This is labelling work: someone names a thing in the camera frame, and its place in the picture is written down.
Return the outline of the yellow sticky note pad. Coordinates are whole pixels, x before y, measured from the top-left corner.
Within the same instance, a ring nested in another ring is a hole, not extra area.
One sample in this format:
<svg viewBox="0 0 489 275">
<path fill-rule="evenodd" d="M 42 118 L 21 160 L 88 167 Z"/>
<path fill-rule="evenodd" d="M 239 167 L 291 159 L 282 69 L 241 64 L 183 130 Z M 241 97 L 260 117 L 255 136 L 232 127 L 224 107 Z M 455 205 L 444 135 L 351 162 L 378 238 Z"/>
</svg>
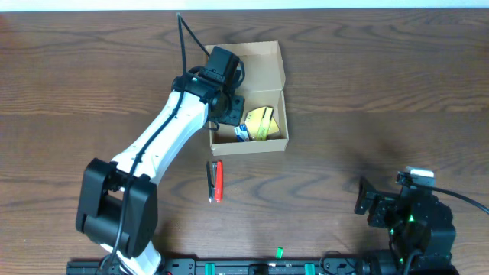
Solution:
<svg viewBox="0 0 489 275">
<path fill-rule="evenodd" d="M 263 113 L 264 113 L 265 108 L 266 107 L 260 107 L 260 108 L 256 108 L 256 109 L 249 111 L 249 113 L 246 116 L 246 119 L 244 120 L 244 123 L 248 129 L 248 133 L 250 134 L 250 137 L 252 140 L 256 140 L 257 130 L 260 126 L 261 119 L 263 117 Z M 270 137 L 271 135 L 277 134 L 279 132 L 280 132 L 280 129 L 279 129 L 278 123 L 274 119 L 274 113 L 273 113 L 273 118 L 272 118 L 272 121 L 270 123 L 270 129 L 268 131 L 267 138 Z"/>
</svg>

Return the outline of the yellow highlighter pen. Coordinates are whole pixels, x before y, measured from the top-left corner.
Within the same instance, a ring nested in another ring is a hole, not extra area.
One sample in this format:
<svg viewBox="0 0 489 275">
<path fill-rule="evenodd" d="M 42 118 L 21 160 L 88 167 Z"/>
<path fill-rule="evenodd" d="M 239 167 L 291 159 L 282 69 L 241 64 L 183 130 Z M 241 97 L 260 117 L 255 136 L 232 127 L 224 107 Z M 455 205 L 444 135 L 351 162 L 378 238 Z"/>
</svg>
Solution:
<svg viewBox="0 0 489 275">
<path fill-rule="evenodd" d="M 261 119 L 260 126 L 257 130 L 256 140 L 257 141 L 265 141 L 268 136 L 268 131 L 270 129 L 270 123 L 273 118 L 274 110 L 270 107 L 266 107 L 263 113 L 263 117 Z"/>
</svg>

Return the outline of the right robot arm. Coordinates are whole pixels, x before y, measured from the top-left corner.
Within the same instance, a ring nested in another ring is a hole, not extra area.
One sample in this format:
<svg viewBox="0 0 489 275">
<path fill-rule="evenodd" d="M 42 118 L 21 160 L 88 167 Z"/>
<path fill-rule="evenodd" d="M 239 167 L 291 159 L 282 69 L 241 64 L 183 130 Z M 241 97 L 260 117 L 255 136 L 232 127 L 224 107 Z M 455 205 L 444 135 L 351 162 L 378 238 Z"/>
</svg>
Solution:
<svg viewBox="0 0 489 275">
<path fill-rule="evenodd" d="M 355 214 L 368 225 L 387 229 L 389 248 L 358 258 L 358 274 L 457 274 L 452 264 L 456 230 L 452 210 L 425 186 L 382 192 L 360 179 Z"/>
</svg>

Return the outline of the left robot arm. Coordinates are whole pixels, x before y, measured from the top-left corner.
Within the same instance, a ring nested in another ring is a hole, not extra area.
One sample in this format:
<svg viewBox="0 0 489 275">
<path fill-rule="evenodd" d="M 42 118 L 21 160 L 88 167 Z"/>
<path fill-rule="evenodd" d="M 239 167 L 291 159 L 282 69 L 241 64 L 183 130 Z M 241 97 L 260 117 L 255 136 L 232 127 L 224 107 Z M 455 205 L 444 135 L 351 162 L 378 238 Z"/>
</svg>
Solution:
<svg viewBox="0 0 489 275">
<path fill-rule="evenodd" d="M 76 230 L 107 250 L 97 274 L 155 274 L 162 257 L 152 243 L 157 187 L 183 145 L 209 121 L 224 124 L 241 98 L 245 75 L 227 82 L 190 71 L 175 78 L 160 114 L 111 161 L 93 159 L 83 172 Z"/>
</svg>

